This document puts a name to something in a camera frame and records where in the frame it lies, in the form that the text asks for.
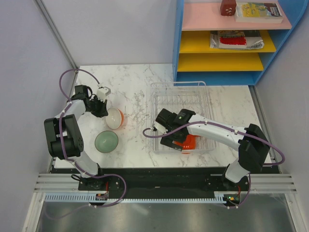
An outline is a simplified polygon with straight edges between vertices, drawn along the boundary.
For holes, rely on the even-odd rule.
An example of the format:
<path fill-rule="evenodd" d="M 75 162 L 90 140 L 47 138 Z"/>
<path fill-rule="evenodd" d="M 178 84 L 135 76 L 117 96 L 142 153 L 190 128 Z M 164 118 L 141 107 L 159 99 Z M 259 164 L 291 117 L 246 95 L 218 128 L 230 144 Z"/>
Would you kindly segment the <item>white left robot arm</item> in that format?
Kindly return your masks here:
<path fill-rule="evenodd" d="M 65 108 L 57 116 L 44 121 L 44 130 L 49 154 L 65 160 L 81 174 L 82 180 L 89 179 L 89 185 L 101 190 L 106 178 L 99 164 L 94 162 L 84 150 L 84 140 L 78 126 L 78 119 L 85 113 L 103 118 L 108 115 L 108 87 L 98 86 L 96 94 L 86 85 L 75 86 L 75 94 L 68 99 Z"/>

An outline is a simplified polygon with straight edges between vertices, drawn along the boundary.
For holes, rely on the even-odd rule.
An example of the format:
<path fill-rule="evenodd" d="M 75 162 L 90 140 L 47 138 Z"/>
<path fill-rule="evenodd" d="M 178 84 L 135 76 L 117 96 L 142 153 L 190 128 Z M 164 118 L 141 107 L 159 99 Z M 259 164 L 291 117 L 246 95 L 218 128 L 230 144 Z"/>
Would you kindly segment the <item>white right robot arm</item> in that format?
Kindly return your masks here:
<path fill-rule="evenodd" d="M 235 127 L 207 119 L 194 111 L 182 109 L 178 114 L 162 109 L 153 123 L 154 130 L 165 136 L 160 143 L 175 150 L 182 148 L 189 135 L 205 137 L 222 143 L 238 152 L 238 158 L 229 164 L 221 178 L 222 187 L 233 190 L 249 173 L 260 173 L 269 152 L 266 136 L 259 126 Z"/>

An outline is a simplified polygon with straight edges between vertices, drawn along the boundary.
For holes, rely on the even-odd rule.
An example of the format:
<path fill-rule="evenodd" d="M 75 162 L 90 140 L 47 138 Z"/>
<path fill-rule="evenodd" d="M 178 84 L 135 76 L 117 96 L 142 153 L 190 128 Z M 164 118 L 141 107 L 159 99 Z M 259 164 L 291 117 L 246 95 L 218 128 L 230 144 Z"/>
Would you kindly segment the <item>pale green ceramic bowl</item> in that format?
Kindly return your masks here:
<path fill-rule="evenodd" d="M 119 143 L 115 132 L 106 130 L 97 135 L 95 139 L 95 148 L 101 153 L 110 153 L 114 151 Z"/>

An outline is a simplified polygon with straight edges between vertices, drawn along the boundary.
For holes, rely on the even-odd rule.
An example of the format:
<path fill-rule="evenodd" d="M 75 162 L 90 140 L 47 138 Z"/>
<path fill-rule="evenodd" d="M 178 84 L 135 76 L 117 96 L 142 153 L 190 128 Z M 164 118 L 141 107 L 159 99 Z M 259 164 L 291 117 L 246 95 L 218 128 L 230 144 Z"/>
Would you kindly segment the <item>orange bowl white inside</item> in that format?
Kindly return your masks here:
<path fill-rule="evenodd" d="M 110 108 L 105 118 L 107 126 L 113 130 L 118 129 L 124 122 L 124 114 L 117 108 Z"/>

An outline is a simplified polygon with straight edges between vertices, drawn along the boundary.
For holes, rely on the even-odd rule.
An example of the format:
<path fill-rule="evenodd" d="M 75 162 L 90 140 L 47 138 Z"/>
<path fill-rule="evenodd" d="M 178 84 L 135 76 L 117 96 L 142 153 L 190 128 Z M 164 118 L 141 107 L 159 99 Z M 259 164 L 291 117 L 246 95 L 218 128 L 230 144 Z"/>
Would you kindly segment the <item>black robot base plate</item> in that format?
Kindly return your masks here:
<path fill-rule="evenodd" d="M 215 192 L 246 192 L 247 177 L 237 184 L 223 179 L 224 167 L 214 168 L 109 168 L 104 178 L 80 180 L 79 190 L 108 191 L 112 198 L 212 197 Z"/>

